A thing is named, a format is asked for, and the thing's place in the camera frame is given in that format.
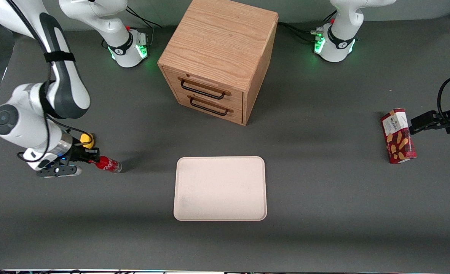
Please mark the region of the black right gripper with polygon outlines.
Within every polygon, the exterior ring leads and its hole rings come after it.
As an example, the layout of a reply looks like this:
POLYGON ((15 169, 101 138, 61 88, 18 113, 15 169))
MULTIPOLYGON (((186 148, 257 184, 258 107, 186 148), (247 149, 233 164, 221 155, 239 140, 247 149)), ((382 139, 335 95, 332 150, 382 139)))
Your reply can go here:
POLYGON ((88 149, 84 146, 72 145, 69 151, 62 156, 62 165, 68 166, 71 162, 86 162, 94 164, 98 162, 100 157, 100 149, 88 149))

